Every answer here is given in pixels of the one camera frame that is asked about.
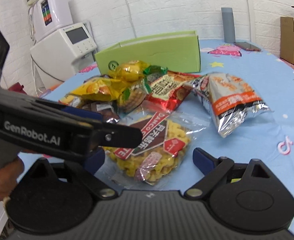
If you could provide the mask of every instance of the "table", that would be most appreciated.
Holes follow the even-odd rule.
[[[192,142],[181,166],[172,173],[163,189],[184,192],[203,177],[192,163],[192,150],[201,147],[214,157],[227,156],[237,163],[248,163],[252,158],[261,159],[294,196],[294,70],[267,51],[247,52],[230,44],[225,46],[221,40],[202,40],[200,47],[201,74],[224,72],[243,78],[274,112],[246,120],[226,138],[218,135],[211,122],[197,140]],[[78,73],[47,95],[46,99],[57,101],[81,85],[85,79],[98,73],[97,68],[88,73]],[[177,110],[208,117],[197,97],[192,94]],[[26,154],[20,156],[26,169],[39,157]],[[102,166],[96,176],[120,190],[108,180],[104,168]],[[294,220],[290,230],[294,233]]]

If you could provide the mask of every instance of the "silver foil snack bag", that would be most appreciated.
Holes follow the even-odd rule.
[[[270,108],[243,79],[225,73],[210,73],[186,82],[210,113],[218,133],[225,138],[246,118]]]

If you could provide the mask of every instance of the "white appliance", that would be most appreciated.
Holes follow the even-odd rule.
[[[97,48],[83,23],[60,28],[30,50],[46,89],[61,84],[94,62]]]
[[[73,24],[68,0],[39,0],[33,8],[32,22],[37,42],[55,30]]]

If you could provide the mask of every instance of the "cardboard box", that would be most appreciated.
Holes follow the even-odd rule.
[[[294,18],[281,17],[280,57],[294,64]]]
[[[196,31],[164,33],[122,41],[95,54],[101,74],[131,60],[142,60],[172,71],[200,71]]]

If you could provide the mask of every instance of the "human hand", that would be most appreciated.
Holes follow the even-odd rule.
[[[0,201],[10,195],[17,185],[17,178],[23,171],[24,163],[19,157],[0,170]]]

